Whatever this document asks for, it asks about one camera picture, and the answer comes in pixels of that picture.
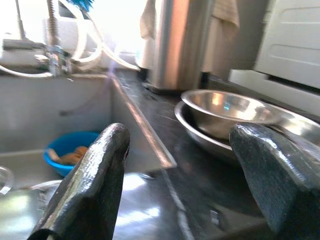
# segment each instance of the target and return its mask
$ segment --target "blue object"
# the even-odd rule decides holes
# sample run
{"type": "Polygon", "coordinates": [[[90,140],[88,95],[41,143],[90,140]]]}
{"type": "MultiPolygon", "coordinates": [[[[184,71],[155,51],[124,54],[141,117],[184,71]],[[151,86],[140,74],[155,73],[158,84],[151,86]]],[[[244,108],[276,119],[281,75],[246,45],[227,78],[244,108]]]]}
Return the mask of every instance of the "blue object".
{"type": "Polygon", "coordinates": [[[65,134],[53,142],[51,142],[45,149],[43,158],[47,164],[56,170],[58,174],[65,177],[73,168],[73,165],[63,165],[53,161],[49,154],[48,149],[55,150],[59,157],[73,153],[79,146],[89,147],[99,136],[99,133],[92,131],[78,131],[65,134]]]}
{"type": "Polygon", "coordinates": [[[69,0],[69,2],[89,12],[89,8],[92,7],[94,0],[69,0]]]}

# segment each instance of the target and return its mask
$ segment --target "blue bowl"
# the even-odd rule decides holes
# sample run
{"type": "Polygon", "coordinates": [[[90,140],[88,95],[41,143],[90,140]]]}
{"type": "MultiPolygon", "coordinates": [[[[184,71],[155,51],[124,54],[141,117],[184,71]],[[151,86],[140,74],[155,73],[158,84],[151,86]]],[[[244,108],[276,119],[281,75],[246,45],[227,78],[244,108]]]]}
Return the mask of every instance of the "blue bowl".
{"type": "Polygon", "coordinates": [[[65,134],[53,142],[51,142],[43,153],[43,158],[54,170],[65,177],[73,168],[73,165],[62,165],[53,161],[49,154],[48,149],[54,149],[59,157],[73,153],[79,146],[89,147],[99,136],[99,133],[91,131],[79,131],[65,134]]]}

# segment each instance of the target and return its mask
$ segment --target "white appliance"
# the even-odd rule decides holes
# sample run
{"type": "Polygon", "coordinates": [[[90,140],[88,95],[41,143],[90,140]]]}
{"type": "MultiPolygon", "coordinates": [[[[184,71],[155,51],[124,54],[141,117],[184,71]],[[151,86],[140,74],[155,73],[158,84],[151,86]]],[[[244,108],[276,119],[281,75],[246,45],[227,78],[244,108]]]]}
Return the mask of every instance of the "white appliance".
{"type": "Polygon", "coordinates": [[[232,70],[231,82],[320,116],[320,95],[272,76],[320,89],[320,1],[276,0],[252,70],[232,70]]]}

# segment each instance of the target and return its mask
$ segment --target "countertop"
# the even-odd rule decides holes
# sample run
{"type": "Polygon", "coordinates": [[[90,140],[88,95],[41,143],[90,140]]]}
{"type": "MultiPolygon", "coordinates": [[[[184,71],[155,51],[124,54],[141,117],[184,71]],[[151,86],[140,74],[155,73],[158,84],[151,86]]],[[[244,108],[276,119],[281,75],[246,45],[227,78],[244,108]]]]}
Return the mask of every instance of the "countertop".
{"type": "Polygon", "coordinates": [[[274,239],[240,168],[197,146],[174,114],[180,96],[156,95],[137,73],[115,73],[177,167],[125,174],[114,240],[274,239]]]}

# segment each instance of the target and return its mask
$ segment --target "sink basin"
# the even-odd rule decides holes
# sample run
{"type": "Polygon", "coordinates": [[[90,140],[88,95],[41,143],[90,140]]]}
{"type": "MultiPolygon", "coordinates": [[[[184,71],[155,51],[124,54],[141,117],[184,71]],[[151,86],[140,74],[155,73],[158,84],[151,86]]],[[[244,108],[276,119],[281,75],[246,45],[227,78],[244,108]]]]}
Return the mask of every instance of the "sink basin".
{"type": "Polygon", "coordinates": [[[176,166],[114,75],[1,76],[0,84],[0,166],[15,175],[14,190],[61,179],[42,156],[50,141],[70,132],[100,132],[112,123],[130,131],[127,173],[176,166]]]}

